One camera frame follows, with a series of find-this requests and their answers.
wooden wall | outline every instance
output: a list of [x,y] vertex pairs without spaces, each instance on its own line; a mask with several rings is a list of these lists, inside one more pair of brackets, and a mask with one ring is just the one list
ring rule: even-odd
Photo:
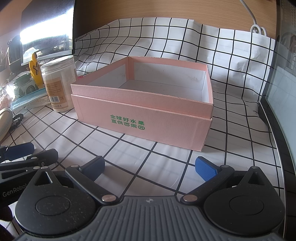
[[[220,28],[249,31],[253,21],[239,0],[76,0],[77,35],[119,18],[175,17],[194,19]],[[12,0],[0,12],[0,36],[20,24],[22,10],[31,0]],[[276,0],[245,0],[259,26],[275,38]]]

monitor screen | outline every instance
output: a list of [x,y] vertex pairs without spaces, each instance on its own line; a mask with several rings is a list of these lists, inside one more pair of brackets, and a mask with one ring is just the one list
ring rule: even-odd
[[72,54],[74,0],[32,0],[20,25],[22,65],[36,52],[38,60]]

potted plant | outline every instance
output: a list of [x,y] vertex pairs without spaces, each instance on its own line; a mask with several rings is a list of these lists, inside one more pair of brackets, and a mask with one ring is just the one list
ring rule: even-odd
[[7,79],[10,76],[10,69],[7,61],[7,51],[4,52],[0,48],[0,84],[1,86],[7,84]]

pink cardboard box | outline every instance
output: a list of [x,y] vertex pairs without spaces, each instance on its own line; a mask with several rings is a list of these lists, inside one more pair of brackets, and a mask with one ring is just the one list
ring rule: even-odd
[[80,121],[201,151],[212,122],[207,65],[126,57],[71,84]]

textured gray surface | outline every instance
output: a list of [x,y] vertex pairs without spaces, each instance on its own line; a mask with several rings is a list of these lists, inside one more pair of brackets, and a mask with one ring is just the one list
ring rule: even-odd
[[180,204],[175,197],[130,197],[115,206],[103,207],[84,229],[67,237],[37,238],[23,234],[18,241],[244,241],[282,240],[275,234],[239,238],[209,224],[200,210]]

